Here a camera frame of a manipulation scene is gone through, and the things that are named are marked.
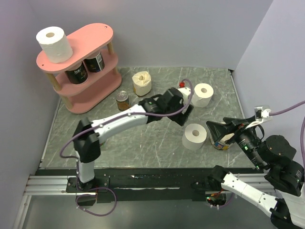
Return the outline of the black paper roll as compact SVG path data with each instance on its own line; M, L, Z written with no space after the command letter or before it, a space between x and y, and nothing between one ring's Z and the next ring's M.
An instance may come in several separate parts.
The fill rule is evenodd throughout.
M88 73L83 62L79 62L71 69L65 71L65 74L72 84L84 83L88 78Z

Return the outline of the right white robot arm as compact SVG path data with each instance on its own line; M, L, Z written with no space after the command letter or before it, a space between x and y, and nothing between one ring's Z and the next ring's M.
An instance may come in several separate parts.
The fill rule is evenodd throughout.
M278 229L303 229L305 227L305 170L293 160L296 149L282 135L271 135L265 140L259 138L256 128L261 121L223 118L222 123L207 121L213 141L233 136L227 144L237 143L259 171L266 170L264 178L281 198L268 195L243 182L222 166L214 166L204 180L204 187L210 190L228 190L258 207Z

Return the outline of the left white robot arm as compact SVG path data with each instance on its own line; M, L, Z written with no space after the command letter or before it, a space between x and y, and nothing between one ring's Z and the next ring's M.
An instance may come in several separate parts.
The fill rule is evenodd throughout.
M100 147L110 137L130 128L169 118L183 126L193 110L190 104L192 91L188 87L170 88L164 94L145 98L131 108L110 117L79 121L73 134L77 161L77 186L84 192L95 184L94 164L101 155Z

